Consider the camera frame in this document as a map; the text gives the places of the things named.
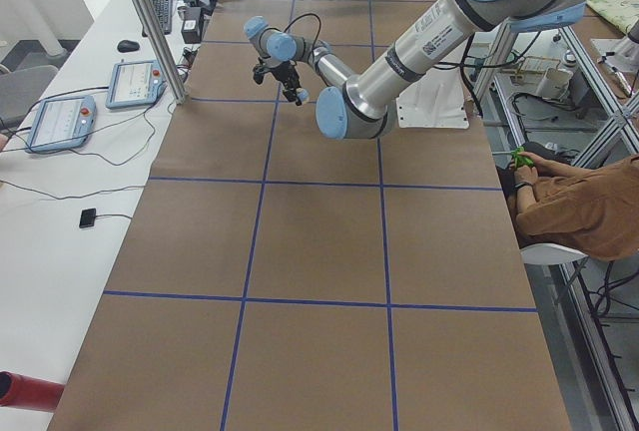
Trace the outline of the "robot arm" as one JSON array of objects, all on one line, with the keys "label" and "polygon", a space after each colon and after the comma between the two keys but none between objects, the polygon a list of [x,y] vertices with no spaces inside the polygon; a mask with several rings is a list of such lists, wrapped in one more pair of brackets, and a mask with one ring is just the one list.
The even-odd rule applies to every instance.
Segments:
[{"label": "robot arm", "polygon": [[585,0],[437,0],[364,72],[357,74],[319,39],[290,35],[261,16],[244,32],[259,55],[254,80],[272,74],[288,101],[301,105],[307,92],[295,68],[305,62],[326,84],[316,122],[329,139],[376,139],[394,125],[396,99],[476,32],[508,23],[514,32],[540,32],[578,22]]}]

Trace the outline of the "person's hand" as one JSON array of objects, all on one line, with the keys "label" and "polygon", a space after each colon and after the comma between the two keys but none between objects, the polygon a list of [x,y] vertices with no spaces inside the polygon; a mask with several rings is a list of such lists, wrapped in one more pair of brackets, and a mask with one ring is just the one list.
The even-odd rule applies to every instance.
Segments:
[{"label": "person's hand", "polygon": [[543,159],[531,152],[520,151],[515,154],[514,178],[515,187],[532,187],[538,180],[537,165],[542,165]]}]

